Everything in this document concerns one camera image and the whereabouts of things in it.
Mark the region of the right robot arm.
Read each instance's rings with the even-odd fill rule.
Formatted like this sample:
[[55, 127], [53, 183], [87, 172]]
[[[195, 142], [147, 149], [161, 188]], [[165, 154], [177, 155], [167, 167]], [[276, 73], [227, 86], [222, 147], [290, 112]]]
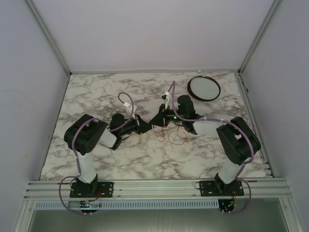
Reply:
[[169, 92], [161, 97], [165, 102], [150, 120], [151, 125], [166, 127], [172, 121], [180, 122], [188, 133], [202, 136], [213, 132], [219, 136], [227, 160], [213, 181], [199, 182], [201, 196], [242, 196], [244, 193], [238, 175], [261, 148], [259, 140], [244, 119], [238, 116], [225, 121], [201, 116], [196, 113], [188, 95], [177, 98], [178, 109], [170, 108]]

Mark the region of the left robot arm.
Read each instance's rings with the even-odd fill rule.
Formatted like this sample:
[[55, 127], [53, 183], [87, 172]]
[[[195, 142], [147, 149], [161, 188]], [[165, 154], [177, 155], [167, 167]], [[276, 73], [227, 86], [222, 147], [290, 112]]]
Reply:
[[83, 115], [64, 135], [64, 141], [76, 157], [78, 176], [71, 184], [71, 198], [94, 198], [96, 196], [111, 197], [113, 182], [99, 182], [93, 163], [93, 150], [98, 143], [116, 150], [123, 136], [132, 133], [143, 134], [152, 126], [143, 121], [138, 114], [132, 119], [125, 119], [122, 114], [112, 116], [108, 124], [88, 114]]

